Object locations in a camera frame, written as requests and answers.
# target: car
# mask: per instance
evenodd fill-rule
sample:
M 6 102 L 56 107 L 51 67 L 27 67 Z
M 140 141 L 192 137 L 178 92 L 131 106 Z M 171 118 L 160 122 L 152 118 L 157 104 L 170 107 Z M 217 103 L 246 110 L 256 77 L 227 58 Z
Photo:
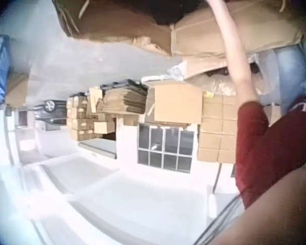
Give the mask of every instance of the car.
M 64 126 L 67 124 L 67 102 L 48 100 L 33 107 L 35 120 L 44 121 L 51 125 Z

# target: flattened cardboard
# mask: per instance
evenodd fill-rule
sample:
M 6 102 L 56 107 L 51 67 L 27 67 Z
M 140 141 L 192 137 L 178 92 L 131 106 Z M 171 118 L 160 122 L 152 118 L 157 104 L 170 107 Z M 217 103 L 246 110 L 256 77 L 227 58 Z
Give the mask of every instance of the flattened cardboard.
M 94 123 L 94 133 L 110 134 L 115 132 L 115 123 L 113 121 L 96 121 Z
M 200 124 L 202 91 L 189 84 L 155 87 L 156 121 Z
M 150 16 L 132 12 L 120 0 L 90 1 L 80 18 L 85 2 L 54 1 L 67 36 L 95 42 L 124 42 L 164 55 L 224 57 L 223 40 L 211 8 L 188 14 L 169 27 L 157 25 Z M 247 52 L 298 43 L 302 34 L 292 23 L 293 16 L 269 9 L 263 2 L 227 3 Z

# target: brown cardboard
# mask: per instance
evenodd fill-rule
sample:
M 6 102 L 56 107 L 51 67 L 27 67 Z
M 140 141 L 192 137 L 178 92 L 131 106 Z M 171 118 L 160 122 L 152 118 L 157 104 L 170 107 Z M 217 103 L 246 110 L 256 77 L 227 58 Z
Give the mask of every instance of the brown cardboard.
M 71 130 L 71 138 L 76 141 L 82 141 L 88 139 L 88 134 L 85 133 L 84 130 Z
M 94 123 L 94 132 L 96 134 L 110 134 L 115 132 L 115 123 L 113 121 L 96 121 Z
M 234 96 L 203 96 L 198 159 L 235 163 L 237 106 Z
M 183 128 L 185 129 L 188 127 L 188 124 L 182 124 L 180 122 L 166 122 L 166 121 L 156 121 L 154 119 L 155 117 L 155 87 L 156 86 L 163 86 L 163 83 L 150 83 L 149 89 L 147 92 L 147 99 L 146 99 L 146 110 L 145 110 L 145 123 L 150 125 L 160 125 L 160 126 L 169 126 L 169 127 L 177 127 L 177 128 Z M 179 84 L 182 82 L 177 81 L 171 81 L 170 83 L 167 82 L 167 84 Z
M 202 91 L 189 84 L 155 87 L 156 121 L 200 124 Z
M 67 99 L 66 108 L 70 109 L 70 108 L 72 108 L 72 106 L 73 106 L 73 97 L 69 97 Z
M 112 121 L 113 117 L 107 113 L 97 113 L 97 121 Z
M 72 107 L 87 108 L 87 98 L 85 96 L 74 96 Z
M 73 119 L 71 128 L 76 129 L 76 130 L 93 130 L 94 120 L 93 119 Z
M 235 151 L 227 151 L 220 150 L 218 156 L 219 163 L 231 163 L 235 164 L 236 162 L 236 152 Z
M 237 120 L 238 109 L 237 106 L 223 105 L 223 119 Z
M 203 115 L 209 115 L 210 118 L 222 119 L 223 104 L 206 104 L 203 107 Z
M 235 135 L 221 135 L 221 150 L 231 150 L 236 149 L 236 136 Z
M 67 118 L 67 126 L 71 129 L 72 128 L 72 120 L 71 118 Z
M 84 108 L 70 108 L 67 109 L 67 118 L 72 118 L 72 119 L 82 119 L 85 118 L 86 111 Z
M 125 126 L 138 126 L 138 115 L 124 115 L 123 125 Z
M 91 113 L 97 113 L 97 106 L 98 104 L 102 104 L 103 99 L 103 92 L 101 89 L 99 89 L 98 86 L 90 88 L 90 106 L 91 106 Z
M 10 73 L 6 94 L 6 104 L 13 108 L 25 106 L 29 77 L 24 73 Z
M 202 162 L 217 162 L 218 150 L 201 148 L 197 154 L 197 160 Z
M 85 134 L 87 139 L 95 139 L 94 130 L 86 130 Z
M 237 121 L 236 120 L 223 120 L 222 134 L 236 135 L 237 133 Z
M 222 99 L 225 105 L 234 105 L 234 106 L 237 105 L 236 96 L 223 96 Z
M 200 126 L 200 131 L 203 133 L 221 134 L 222 133 L 221 119 L 204 117 Z
M 266 0 L 227 3 L 246 51 L 296 44 L 302 34 L 294 17 L 265 6 Z M 151 16 L 135 13 L 121 0 L 54 1 L 68 36 L 95 42 L 124 42 L 164 55 L 224 57 L 224 44 L 211 8 L 196 10 L 174 25 L 159 26 Z
M 94 139 L 102 138 L 103 134 L 95 134 L 94 133 Z
M 219 150 L 221 144 L 221 135 L 201 133 L 199 135 L 198 143 L 199 147 Z

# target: stacked cardboard boxes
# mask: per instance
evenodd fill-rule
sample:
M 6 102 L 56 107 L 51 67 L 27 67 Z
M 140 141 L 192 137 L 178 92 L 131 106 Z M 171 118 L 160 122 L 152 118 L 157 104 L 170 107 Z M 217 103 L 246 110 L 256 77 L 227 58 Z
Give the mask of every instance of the stacked cardboard boxes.
M 106 91 L 102 111 L 121 115 L 145 113 L 147 90 L 133 85 Z
M 71 129 L 71 138 L 76 141 L 95 138 L 94 118 L 88 116 L 86 96 L 74 96 L 67 100 L 67 126 Z
M 197 159 L 235 163 L 237 106 L 235 96 L 203 97 Z

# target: plastic bag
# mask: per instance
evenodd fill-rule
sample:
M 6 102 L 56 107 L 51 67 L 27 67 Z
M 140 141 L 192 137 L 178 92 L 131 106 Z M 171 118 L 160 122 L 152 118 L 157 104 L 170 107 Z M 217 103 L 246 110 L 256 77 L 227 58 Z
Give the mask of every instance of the plastic bag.
M 258 94 L 268 94 L 269 86 L 262 79 L 262 75 L 260 73 L 252 74 L 252 79 Z M 203 91 L 213 94 L 226 96 L 236 95 L 235 84 L 229 75 L 224 76 L 215 74 L 209 77 L 206 74 L 201 74 L 186 80 L 186 82 L 201 88 Z

